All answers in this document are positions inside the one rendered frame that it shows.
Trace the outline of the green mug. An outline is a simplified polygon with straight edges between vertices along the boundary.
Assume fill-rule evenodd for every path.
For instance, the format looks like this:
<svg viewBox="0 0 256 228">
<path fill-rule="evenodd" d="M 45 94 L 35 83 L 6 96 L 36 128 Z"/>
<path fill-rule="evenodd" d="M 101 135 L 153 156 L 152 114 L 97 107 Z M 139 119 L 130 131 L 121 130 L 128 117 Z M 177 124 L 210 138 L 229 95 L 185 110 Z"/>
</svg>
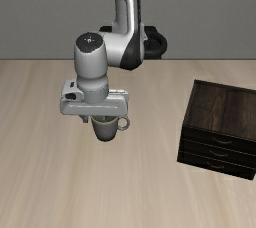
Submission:
<svg viewBox="0 0 256 228">
<path fill-rule="evenodd" d="M 103 142 L 113 140 L 118 130 L 125 131 L 130 126 L 127 116 L 92 116 L 91 122 L 97 139 Z"/>
</svg>

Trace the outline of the dark wooden cabinet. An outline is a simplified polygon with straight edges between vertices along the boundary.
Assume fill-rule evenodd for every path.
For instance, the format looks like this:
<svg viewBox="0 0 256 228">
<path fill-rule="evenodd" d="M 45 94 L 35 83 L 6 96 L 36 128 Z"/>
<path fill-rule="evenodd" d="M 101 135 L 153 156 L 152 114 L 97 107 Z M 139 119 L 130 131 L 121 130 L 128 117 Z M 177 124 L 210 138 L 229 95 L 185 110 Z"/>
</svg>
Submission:
<svg viewBox="0 0 256 228">
<path fill-rule="evenodd" d="M 256 90 L 196 80 L 177 161 L 248 180 L 256 176 Z"/>
</svg>

